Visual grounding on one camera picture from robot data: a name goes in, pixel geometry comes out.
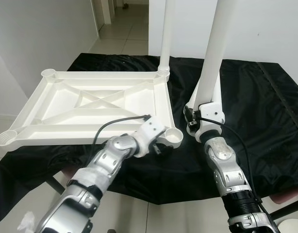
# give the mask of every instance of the white plastic tray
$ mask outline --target white plastic tray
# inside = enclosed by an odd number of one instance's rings
[[[44,70],[38,87],[9,130],[0,134],[0,146],[91,144],[105,123],[145,114],[157,116],[167,127],[159,143],[175,148],[182,132],[175,128],[166,77],[156,72],[58,72]],[[143,120],[107,126],[97,143],[136,131]]]

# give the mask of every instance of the black cloth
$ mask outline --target black cloth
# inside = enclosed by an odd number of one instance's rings
[[[182,145],[159,145],[163,155],[124,161],[109,190],[155,204],[218,196],[202,144],[186,133],[182,113],[203,60],[170,58],[168,91]],[[69,71],[156,71],[153,56],[81,54]],[[226,125],[246,142],[257,193],[264,197],[298,187],[298,86],[278,65],[224,60],[220,70]],[[244,150],[234,135],[222,135],[248,177]],[[90,145],[25,146],[0,161],[0,221],[30,190],[70,165],[83,166]]]

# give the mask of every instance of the tiled floor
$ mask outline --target tiled floor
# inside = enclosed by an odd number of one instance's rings
[[[148,55],[149,6],[116,8],[112,24],[105,24],[91,53]]]
[[[100,39],[92,47],[91,53],[102,54],[148,54],[148,6],[130,5],[128,10],[118,8],[112,25],[104,25]],[[0,133],[8,129],[11,120],[0,120]],[[4,152],[0,148],[0,160]],[[66,178],[59,172],[55,178],[66,184]],[[0,222],[0,233],[13,233],[27,211],[35,214],[36,222],[57,200],[59,195],[46,183],[25,196]],[[264,206],[269,212],[282,208],[296,200],[276,205],[270,198],[264,198]],[[278,219],[298,218],[298,211]],[[107,233],[115,229],[117,233],[227,233],[227,213],[221,198],[188,201],[181,203],[154,205],[118,193],[107,192],[101,205],[91,219],[92,233]]]

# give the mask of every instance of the white tape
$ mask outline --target white tape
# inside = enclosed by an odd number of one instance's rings
[[[28,211],[22,219],[20,225],[17,227],[18,231],[25,230],[25,233],[34,233],[34,215]]]
[[[105,193],[110,185],[109,178],[96,168],[80,168],[76,174],[72,177],[72,180],[78,181],[85,187],[96,185],[102,193]]]

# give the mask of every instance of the white pole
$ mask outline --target white pole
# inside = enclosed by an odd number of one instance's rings
[[[170,54],[170,46],[171,46],[172,21],[173,21],[174,11],[175,11],[175,0],[166,0],[161,57],[160,57],[160,64],[158,67],[158,77],[166,76],[167,81],[169,78],[169,54]]]
[[[194,111],[198,110],[200,104],[209,103],[212,100],[237,3],[238,0],[218,0],[217,2],[202,73],[197,86]]]

